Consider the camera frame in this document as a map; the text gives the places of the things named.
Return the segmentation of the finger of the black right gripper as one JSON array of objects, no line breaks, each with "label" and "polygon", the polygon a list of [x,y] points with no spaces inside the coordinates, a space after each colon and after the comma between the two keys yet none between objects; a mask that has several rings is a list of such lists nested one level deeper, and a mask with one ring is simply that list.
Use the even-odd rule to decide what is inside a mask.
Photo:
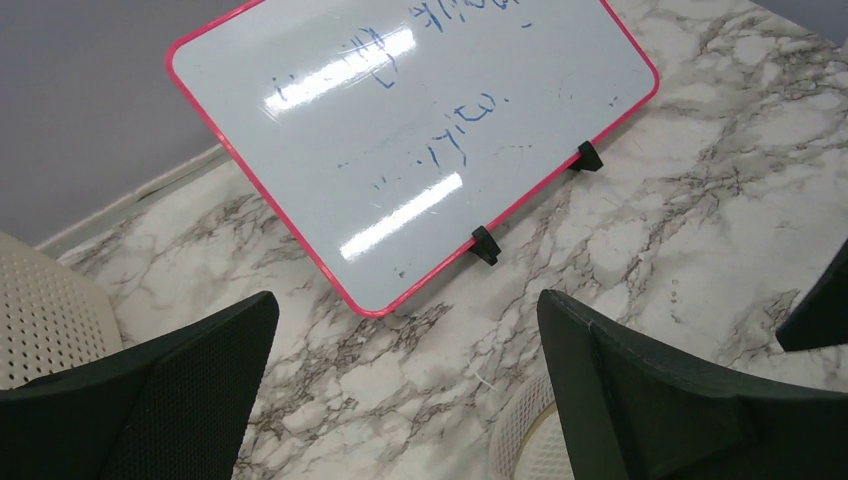
[{"label": "finger of the black right gripper", "polygon": [[776,338],[785,352],[847,343],[847,242],[777,329]]}]

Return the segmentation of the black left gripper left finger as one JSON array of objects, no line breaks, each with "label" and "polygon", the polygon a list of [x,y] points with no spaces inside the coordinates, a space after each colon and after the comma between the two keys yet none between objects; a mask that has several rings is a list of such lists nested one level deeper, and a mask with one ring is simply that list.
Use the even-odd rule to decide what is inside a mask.
[{"label": "black left gripper left finger", "polygon": [[1,394],[5,479],[228,479],[275,337],[262,291]]}]

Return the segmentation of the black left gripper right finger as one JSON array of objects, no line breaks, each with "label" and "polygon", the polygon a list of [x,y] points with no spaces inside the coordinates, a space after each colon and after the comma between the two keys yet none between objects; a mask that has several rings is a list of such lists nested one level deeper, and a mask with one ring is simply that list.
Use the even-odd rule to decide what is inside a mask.
[{"label": "black left gripper right finger", "polygon": [[537,320],[578,479],[843,479],[847,397],[693,356],[544,290]]}]

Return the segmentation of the white mesh laundry bag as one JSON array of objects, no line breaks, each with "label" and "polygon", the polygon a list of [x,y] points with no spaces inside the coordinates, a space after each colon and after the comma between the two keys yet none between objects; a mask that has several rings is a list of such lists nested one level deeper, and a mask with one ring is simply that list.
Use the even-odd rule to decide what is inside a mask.
[{"label": "white mesh laundry bag", "polygon": [[529,378],[495,423],[488,452],[490,479],[574,477],[547,373]]}]

